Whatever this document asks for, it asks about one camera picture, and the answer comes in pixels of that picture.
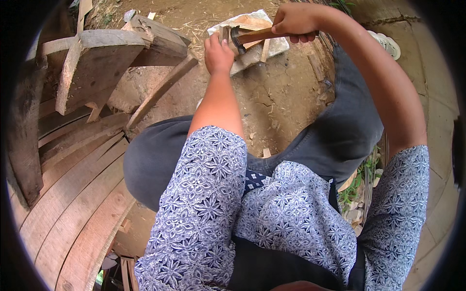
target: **dirt ground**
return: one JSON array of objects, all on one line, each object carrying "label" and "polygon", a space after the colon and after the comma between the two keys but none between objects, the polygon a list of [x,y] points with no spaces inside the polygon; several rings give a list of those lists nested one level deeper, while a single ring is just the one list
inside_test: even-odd
[{"label": "dirt ground", "polygon": [[[155,12],[154,20],[177,28],[192,39],[190,49],[199,58],[194,67],[178,81],[156,104],[149,114],[128,132],[134,138],[145,127],[176,116],[194,113],[204,96],[209,73],[204,65],[203,39],[206,29],[238,14],[264,9],[273,20],[280,0],[168,1],[168,0],[105,0],[94,1],[85,22],[85,29],[119,29],[123,15],[130,9],[147,16]],[[321,62],[325,79],[334,83],[335,69],[331,52],[320,40],[292,44],[290,50],[269,58],[233,76],[236,93],[250,153],[262,157],[262,150],[271,154],[283,151],[294,137],[334,100],[333,87],[325,92],[326,84],[318,82],[308,55],[313,52]],[[138,74],[137,89],[142,97],[151,91],[171,67],[139,67],[130,72]],[[154,223],[155,213],[136,203],[127,216],[131,221],[128,233],[118,232],[115,250],[126,256],[142,256]]]}]

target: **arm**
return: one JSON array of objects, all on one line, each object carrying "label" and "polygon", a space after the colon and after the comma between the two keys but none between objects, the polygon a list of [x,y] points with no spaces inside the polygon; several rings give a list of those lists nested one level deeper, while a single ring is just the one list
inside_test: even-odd
[{"label": "arm", "polygon": [[290,38],[311,40],[304,34],[321,30],[331,34],[357,66],[385,127],[390,157],[426,144],[424,113],[419,96],[403,69],[356,21],[343,12],[318,4],[288,3],[277,11],[272,31],[301,34]]},{"label": "arm", "polygon": [[230,80],[233,51],[226,41],[220,45],[218,33],[206,39],[204,46],[206,67],[211,77],[204,99],[192,118],[188,136],[199,128],[214,125],[244,139],[241,113]]}]

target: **hand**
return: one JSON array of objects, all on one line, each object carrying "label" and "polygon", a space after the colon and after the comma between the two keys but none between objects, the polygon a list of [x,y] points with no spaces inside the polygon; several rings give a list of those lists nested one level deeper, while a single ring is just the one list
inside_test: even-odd
[{"label": "hand", "polygon": [[229,76],[233,65],[234,53],[228,46],[226,40],[223,40],[220,45],[219,36],[220,34],[215,32],[210,38],[204,41],[204,47],[206,49],[204,60],[210,75],[225,73]]},{"label": "hand", "polygon": [[326,7],[312,3],[286,3],[278,8],[272,32],[274,34],[297,34],[290,36],[290,42],[308,42],[315,38],[319,30],[319,19]]}]

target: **patterned shirt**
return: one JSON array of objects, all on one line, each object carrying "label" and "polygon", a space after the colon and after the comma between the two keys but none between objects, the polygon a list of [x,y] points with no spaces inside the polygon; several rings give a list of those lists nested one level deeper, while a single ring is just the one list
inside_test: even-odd
[{"label": "patterned shirt", "polygon": [[[262,187],[245,193],[246,167],[246,143],[238,135],[208,126],[188,137],[136,263],[140,290],[226,290],[232,234],[298,255],[348,283],[356,235],[330,206],[330,184],[302,164],[283,161],[272,177],[260,177]],[[366,290],[401,290],[425,221],[428,186],[425,145],[392,157],[358,238]]]}]

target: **gray pants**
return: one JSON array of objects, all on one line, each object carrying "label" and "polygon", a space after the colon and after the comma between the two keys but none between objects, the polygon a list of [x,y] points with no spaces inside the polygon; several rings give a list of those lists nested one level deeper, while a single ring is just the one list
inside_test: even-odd
[{"label": "gray pants", "polygon": [[[282,161],[301,163],[325,180],[346,181],[380,140],[384,129],[358,69],[335,44],[335,102],[303,129],[281,153],[267,159],[248,154],[247,167],[271,176]],[[147,127],[124,156],[124,178],[130,193],[153,211],[175,170],[192,115]]]}]

